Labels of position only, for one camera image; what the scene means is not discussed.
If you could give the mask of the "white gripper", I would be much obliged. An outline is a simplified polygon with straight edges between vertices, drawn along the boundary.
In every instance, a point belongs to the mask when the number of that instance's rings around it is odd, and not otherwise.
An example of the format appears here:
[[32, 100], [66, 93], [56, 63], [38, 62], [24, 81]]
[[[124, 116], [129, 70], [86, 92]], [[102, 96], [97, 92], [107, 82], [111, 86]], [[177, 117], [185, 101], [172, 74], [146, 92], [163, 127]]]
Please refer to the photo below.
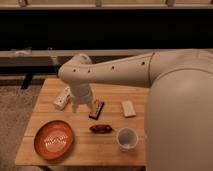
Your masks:
[[94, 110], [94, 105], [91, 102], [93, 99], [93, 94], [89, 84], [71, 85], [70, 94], [71, 94], [71, 100], [74, 103], [72, 105], [73, 113], [76, 113], [78, 108], [78, 106], [75, 104], [78, 104], [78, 105], [87, 104], [87, 107], [90, 109], [90, 111]]

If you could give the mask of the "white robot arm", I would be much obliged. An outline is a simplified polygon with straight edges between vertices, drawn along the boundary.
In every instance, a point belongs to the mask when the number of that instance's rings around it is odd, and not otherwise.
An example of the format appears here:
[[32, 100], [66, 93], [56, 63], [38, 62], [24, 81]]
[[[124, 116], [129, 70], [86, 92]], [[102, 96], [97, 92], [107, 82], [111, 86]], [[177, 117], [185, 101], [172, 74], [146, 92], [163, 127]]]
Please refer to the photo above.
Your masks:
[[92, 83], [146, 87], [147, 171], [213, 171], [213, 53], [152, 52], [94, 64], [78, 54], [59, 69], [72, 101], [91, 101]]

